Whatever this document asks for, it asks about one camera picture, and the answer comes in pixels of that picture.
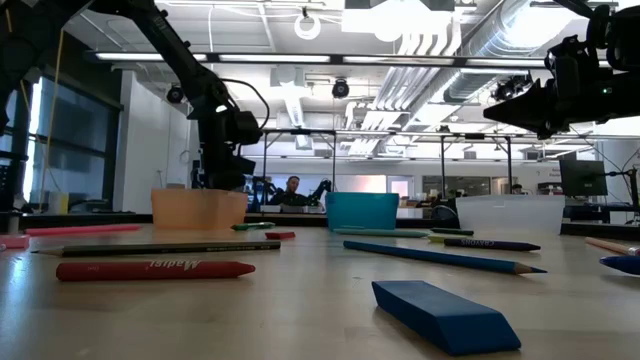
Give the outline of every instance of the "person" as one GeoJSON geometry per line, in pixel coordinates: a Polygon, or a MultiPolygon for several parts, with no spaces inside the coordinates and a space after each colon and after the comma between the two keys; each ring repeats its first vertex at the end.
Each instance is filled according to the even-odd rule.
{"type": "Polygon", "coordinates": [[[511,193],[514,195],[524,195],[524,193],[522,192],[522,185],[513,184],[513,186],[511,186],[511,193]]]}
{"type": "Polygon", "coordinates": [[[279,190],[271,200],[269,200],[268,204],[284,204],[289,206],[307,205],[308,198],[304,195],[296,194],[298,185],[300,185],[300,178],[295,175],[289,176],[289,179],[287,180],[287,189],[285,191],[279,190]]]}

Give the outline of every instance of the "computer monitor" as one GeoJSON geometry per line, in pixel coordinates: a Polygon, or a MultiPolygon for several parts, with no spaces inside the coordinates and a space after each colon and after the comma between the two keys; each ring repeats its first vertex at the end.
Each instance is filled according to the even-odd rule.
{"type": "Polygon", "coordinates": [[[606,196],[604,162],[560,160],[562,191],[565,196],[606,196]]]}

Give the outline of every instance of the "teal plastic bin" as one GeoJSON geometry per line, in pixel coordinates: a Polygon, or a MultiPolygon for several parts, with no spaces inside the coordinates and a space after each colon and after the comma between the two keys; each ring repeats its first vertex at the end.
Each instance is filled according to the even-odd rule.
{"type": "Polygon", "coordinates": [[[331,192],[327,194],[326,202],[331,231],[338,228],[396,228],[398,194],[331,192]]]}

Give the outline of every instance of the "black robotic arm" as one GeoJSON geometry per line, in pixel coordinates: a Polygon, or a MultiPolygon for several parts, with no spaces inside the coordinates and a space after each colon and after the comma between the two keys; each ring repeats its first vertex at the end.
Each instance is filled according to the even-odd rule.
{"type": "MultiPolygon", "coordinates": [[[[29,69],[57,44],[62,27],[87,8],[133,20],[180,79],[193,107],[188,118],[198,121],[205,186],[226,190],[242,186],[243,174],[253,173],[255,163],[234,156],[233,151],[238,145],[257,143],[262,131],[253,114],[238,109],[218,76],[193,57],[189,43],[180,39],[166,20],[167,12],[153,0],[40,0],[33,8],[20,0],[5,2],[1,13],[21,13],[26,21],[12,24],[12,32],[0,37],[0,103],[6,106],[29,69]]],[[[0,130],[4,130],[8,118],[4,112],[1,116],[0,130]]]]}

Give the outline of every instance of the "white plastic bin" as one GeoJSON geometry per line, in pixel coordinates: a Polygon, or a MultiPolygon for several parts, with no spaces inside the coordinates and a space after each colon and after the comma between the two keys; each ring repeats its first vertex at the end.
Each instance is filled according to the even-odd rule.
{"type": "Polygon", "coordinates": [[[485,195],[456,199],[460,227],[474,231],[560,234],[564,196],[485,195]]]}

